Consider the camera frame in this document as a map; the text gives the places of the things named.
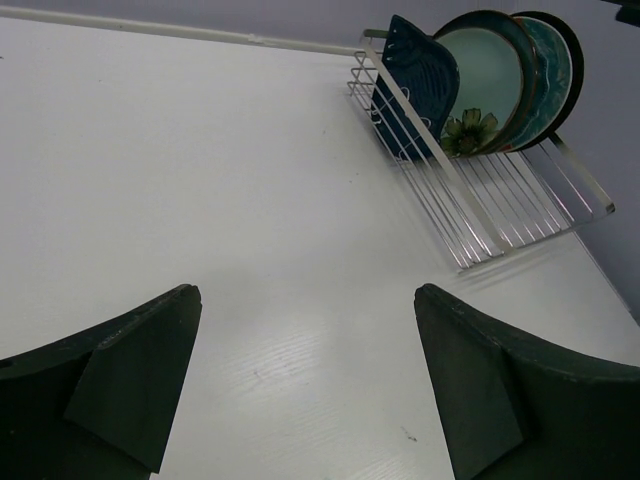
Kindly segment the cream plate with metallic rim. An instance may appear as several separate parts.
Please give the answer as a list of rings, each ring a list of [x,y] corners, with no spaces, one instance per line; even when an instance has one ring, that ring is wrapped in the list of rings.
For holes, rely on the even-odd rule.
[[[527,14],[531,15],[535,18],[539,18],[554,26],[563,36],[570,55],[571,55],[571,64],[572,64],[572,84],[569,92],[569,96],[559,114],[559,116],[553,121],[551,126],[537,139],[526,145],[525,147],[519,149],[530,148],[531,146],[541,142],[542,140],[548,138],[552,133],[554,133],[569,117],[572,113],[579,96],[582,91],[582,86],[584,82],[584,73],[585,73],[585,60],[584,54],[582,51],[582,47],[580,41],[573,31],[573,29],[562,19],[559,17],[552,15],[547,12],[542,11],[521,11],[512,14],[514,19],[516,14]]]

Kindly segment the navy blue leaf-shaped dish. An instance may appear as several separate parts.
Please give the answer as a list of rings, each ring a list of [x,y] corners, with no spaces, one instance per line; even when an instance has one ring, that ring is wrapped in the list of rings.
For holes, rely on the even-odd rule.
[[[439,139],[460,86],[452,54],[413,23],[395,15],[382,62],[420,120]],[[431,156],[423,137],[381,77],[372,96],[371,119],[394,157],[420,161]]]

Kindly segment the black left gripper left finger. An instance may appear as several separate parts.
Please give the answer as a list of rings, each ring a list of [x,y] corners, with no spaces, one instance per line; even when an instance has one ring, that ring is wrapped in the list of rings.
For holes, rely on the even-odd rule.
[[[159,472],[202,313],[183,284],[1,362],[4,479],[148,479]]]

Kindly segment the light green flower plate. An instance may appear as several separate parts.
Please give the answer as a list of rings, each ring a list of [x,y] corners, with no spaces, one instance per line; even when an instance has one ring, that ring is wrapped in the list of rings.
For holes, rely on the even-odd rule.
[[[484,28],[462,28],[436,37],[453,56],[459,89],[441,131],[450,157],[473,156],[507,126],[523,91],[523,73],[513,45]]]

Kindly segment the teal scalloped plate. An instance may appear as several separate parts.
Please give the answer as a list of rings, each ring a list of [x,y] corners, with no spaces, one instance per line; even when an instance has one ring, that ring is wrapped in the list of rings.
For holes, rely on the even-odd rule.
[[[527,14],[516,14],[531,37],[539,64],[539,85],[525,122],[513,139],[510,150],[519,150],[537,140],[559,116],[572,84],[572,64],[568,46],[552,25]]]

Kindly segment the small dark teal round plate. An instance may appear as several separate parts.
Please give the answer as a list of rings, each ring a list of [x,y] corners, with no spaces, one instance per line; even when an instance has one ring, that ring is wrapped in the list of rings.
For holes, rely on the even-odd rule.
[[[436,40],[438,35],[462,28],[484,28],[500,34],[515,48],[522,68],[523,91],[516,111],[507,126],[491,141],[489,146],[482,148],[479,153],[473,156],[493,153],[506,146],[515,136],[525,122],[528,110],[532,106],[538,88],[539,76],[536,50],[530,36],[518,21],[505,13],[493,10],[477,10],[458,16],[441,27],[434,34],[434,39]]]

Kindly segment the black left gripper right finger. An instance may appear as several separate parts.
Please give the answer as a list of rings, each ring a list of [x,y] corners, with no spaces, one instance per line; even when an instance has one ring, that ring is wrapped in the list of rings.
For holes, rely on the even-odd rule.
[[[434,284],[414,310],[457,479],[636,479],[639,369],[532,335]]]

